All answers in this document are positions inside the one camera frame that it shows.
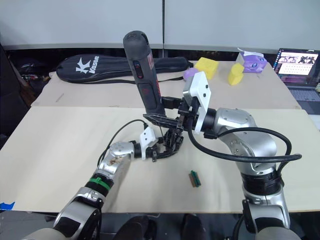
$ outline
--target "yellow block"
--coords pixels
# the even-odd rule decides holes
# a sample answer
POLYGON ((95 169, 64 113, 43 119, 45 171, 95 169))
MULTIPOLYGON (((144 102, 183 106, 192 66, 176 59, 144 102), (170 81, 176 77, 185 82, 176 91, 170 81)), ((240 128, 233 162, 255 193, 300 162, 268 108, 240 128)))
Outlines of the yellow block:
POLYGON ((219 62, 211 60, 205 57, 201 57, 199 61, 194 65, 199 72, 204 71, 206 79, 212 79, 217 71, 219 62))
POLYGON ((244 77, 243 71, 245 67, 240 63, 236 63, 232 66, 231 71, 228 76, 228 82, 230 85, 236 85, 240 83, 242 78, 244 77))

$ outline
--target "floor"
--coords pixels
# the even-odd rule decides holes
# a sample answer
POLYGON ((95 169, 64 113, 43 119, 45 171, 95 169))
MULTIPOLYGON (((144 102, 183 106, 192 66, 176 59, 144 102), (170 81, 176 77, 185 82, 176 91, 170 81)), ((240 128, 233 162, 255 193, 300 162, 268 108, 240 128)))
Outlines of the floor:
MULTIPOLYGON (((134 213, 104 213, 102 216, 101 240, 111 240, 119 228, 130 218, 141 214, 134 213)), ((163 213, 148 214, 149 218, 157 222, 158 240, 179 240, 180 226, 184 214, 163 213)), ((223 240, 231 236, 233 228, 239 219, 239 214, 197 214, 206 231, 207 240, 223 240)), ((291 228, 300 236, 305 235, 298 224, 300 216, 293 213, 291 216, 291 228)), ((41 229, 51 228, 53 220, 46 221, 42 213, 24 211, 3 211, 0 213, 0 240, 20 240, 26 235, 41 229)), ((254 236, 247 233, 244 226, 240 230, 239 240, 253 240, 254 236)))

